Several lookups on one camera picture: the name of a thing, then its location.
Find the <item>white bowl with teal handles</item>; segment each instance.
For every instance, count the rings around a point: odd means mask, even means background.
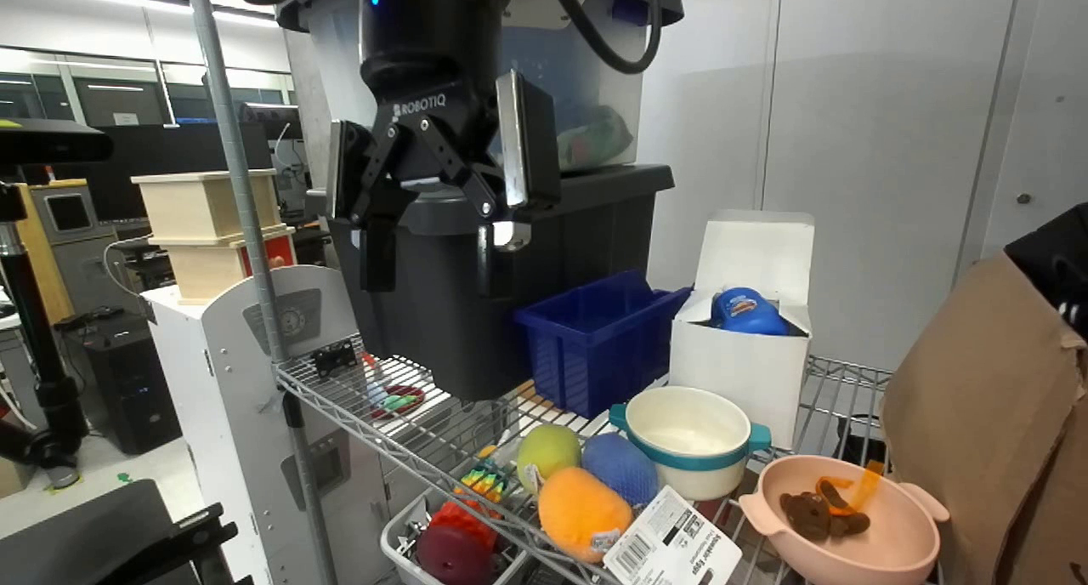
[[[769,428],[700,388],[648,388],[615,403],[608,421],[656,464],[664,485],[693,501],[732,493],[749,456],[770,446]]]

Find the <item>pink bowl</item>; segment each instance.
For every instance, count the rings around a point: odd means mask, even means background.
[[[812,543],[793,532],[782,494],[815,491],[820,476],[861,481],[864,469],[832,458],[779,458],[759,474],[754,494],[740,498],[744,515],[793,570],[814,585],[919,585],[937,562],[941,537],[934,522],[948,509],[917,485],[880,480],[865,507],[871,520],[858,535]]]

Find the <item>stacked wooden boxes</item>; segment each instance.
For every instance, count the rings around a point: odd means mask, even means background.
[[[250,170],[249,178],[269,266],[290,266],[295,228],[280,221],[275,171]],[[206,303],[252,275],[226,171],[154,174],[132,182],[139,185],[151,222],[149,244],[170,254],[180,303]]]

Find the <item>robotiq logo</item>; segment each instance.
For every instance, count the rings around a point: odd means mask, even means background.
[[[446,95],[438,94],[435,96],[424,96],[420,100],[412,100],[411,102],[405,102],[401,104],[393,105],[393,123],[397,123],[404,115],[412,115],[412,113],[419,113],[420,111],[429,111],[434,108],[445,108],[446,105]]]

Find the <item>blue plastic basket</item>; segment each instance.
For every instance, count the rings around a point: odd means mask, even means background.
[[[515,311],[536,394],[586,419],[626,402],[668,372],[672,318],[690,294],[627,271]]]

